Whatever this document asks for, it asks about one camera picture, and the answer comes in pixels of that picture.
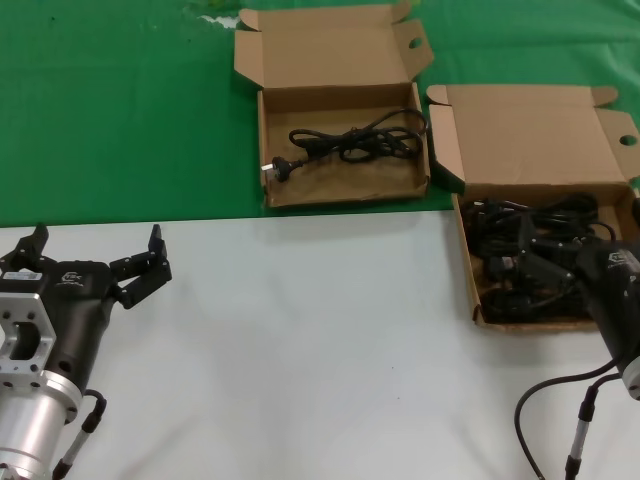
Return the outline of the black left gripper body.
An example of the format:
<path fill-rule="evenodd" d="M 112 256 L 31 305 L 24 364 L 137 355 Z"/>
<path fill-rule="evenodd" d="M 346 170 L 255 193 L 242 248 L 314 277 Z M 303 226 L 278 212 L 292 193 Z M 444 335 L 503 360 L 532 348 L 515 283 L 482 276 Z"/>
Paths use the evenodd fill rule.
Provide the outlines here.
<path fill-rule="evenodd" d="M 84 392 L 115 303 L 109 266 L 93 261 L 59 262 L 45 271 L 41 292 L 56 334 L 45 369 Z"/>

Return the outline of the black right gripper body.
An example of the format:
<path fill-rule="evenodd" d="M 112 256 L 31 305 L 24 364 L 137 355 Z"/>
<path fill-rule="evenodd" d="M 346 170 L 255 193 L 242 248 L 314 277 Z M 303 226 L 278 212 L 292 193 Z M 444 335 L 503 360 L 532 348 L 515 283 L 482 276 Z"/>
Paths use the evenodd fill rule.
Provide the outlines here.
<path fill-rule="evenodd" d="M 576 279 L 586 308 L 623 372 L 639 357 L 639 258 L 631 245 L 614 242 L 584 247 Z"/>

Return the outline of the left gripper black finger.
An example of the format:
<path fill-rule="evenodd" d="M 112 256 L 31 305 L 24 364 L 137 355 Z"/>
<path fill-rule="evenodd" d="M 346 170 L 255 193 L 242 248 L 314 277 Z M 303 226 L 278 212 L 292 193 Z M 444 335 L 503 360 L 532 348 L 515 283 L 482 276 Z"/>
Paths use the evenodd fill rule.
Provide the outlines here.
<path fill-rule="evenodd" d="M 6 273 L 26 269 L 43 273 L 55 265 L 55 260 L 43 255 L 48 238 L 48 228 L 43 223 L 38 223 L 32 234 L 22 237 L 12 251 L 1 257 L 1 271 Z"/>
<path fill-rule="evenodd" d="M 151 230 L 145 252 L 109 264 L 115 285 L 113 297 L 129 310 L 172 280 L 167 248 L 159 224 Z"/>

